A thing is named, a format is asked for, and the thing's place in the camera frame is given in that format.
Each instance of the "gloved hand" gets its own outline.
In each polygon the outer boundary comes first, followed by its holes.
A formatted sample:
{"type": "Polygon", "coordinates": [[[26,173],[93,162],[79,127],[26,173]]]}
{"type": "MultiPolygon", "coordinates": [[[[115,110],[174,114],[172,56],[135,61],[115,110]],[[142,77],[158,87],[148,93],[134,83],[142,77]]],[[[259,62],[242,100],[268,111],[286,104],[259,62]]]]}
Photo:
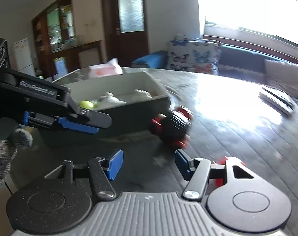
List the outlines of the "gloved hand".
{"type": "Polygon", "coordinates": [[[8,140],[0,140],[0,187],[4,183],[6,174],[10,171],[10,162],[17,153],[17,145],[32,146],[32,135],[24,129],[16,129],[8,140]]]}

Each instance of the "white refrigerator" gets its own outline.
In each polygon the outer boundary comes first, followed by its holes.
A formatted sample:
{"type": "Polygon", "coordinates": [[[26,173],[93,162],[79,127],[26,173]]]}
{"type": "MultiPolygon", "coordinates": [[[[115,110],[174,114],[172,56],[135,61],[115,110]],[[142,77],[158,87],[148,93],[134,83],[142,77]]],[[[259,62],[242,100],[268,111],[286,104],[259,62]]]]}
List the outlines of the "white refrigerator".
{"type": "Polygon", "coordinates": [[[18,71],[35,76],[33,61],[31,57],[29,39],[25,38],[13,44],[18,71]]]}

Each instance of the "round table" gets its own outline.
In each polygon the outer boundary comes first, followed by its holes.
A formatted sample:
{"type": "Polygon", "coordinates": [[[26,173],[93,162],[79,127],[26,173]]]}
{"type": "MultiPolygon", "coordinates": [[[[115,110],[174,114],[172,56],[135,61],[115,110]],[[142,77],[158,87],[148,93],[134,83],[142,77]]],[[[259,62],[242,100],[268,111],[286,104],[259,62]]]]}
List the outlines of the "round table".
{"type": "MultiPolygon", "coordinates": [[[[298,106],[288,118],[258,97],[260,85],[221,76],[162,69],[124,68],[124,73],[147,71],[174,89],[194,119],[186,152],[218,162],[235,156],[259,176],[282,190],[292,202],[285,229],[298,236],[298,106]]],[[[67,84],[88,78],[89,69],[77,70],[56,81],[67,84]]],[[[186,181],[168,150],[156,136],[124,141],[95,140],[48,147],[37,130],[34,144],[21,150],[12,163],[13,180],[23,186],[56,168],[62,160],[85,163],[121,148],[123,166],[112,185],[121,191],[174,192],[181,194],[186,181]]]]}

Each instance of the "storage box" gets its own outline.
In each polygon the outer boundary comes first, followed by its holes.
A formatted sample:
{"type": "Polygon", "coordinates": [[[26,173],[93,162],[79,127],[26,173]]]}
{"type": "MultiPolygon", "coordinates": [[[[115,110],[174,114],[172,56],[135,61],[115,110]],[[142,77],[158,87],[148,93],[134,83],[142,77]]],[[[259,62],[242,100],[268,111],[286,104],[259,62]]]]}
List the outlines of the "storage box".
{"type": "Polygon", "coordinates": [[[95,135],[73,131],[40,130],[44,141],[51,146],[86,142],[95,138],[146,130],[151,119],[158,113],[167,113],[170,106],[166,90],[146,72],[105,76],[66,84],[65,87],[71,89],[71,97],[77,103],[82,100],[98,99],[106,92],[113,93],[115,97],[128,103],[98,110],[111,116],[112,125],[107,129],[100,129],[95,135]],[[128,100],[129,95],[135,89],[149,92],[152,99],[139,102],[128,100]]]}

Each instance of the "ribbed gray plate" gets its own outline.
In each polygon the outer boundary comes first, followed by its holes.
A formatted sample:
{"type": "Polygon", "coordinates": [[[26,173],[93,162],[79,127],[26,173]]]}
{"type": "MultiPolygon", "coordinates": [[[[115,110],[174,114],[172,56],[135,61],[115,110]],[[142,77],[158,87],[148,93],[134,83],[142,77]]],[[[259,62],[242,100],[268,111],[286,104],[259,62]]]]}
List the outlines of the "ribbed gray plate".
{"type": "MultiPolygon", "coordinates": [[[[12,235],[29,234],[15,231],[12,235]]],[[[57,235],[234,236],[242,234],[218,225],[208,217],[201,204],[185,201],[176,193],[124,192],[114,201],[98,203],[83,223],[57,235]]],[[[284,236],[285,234],[278,230],[269,235],[284,236]]]]}

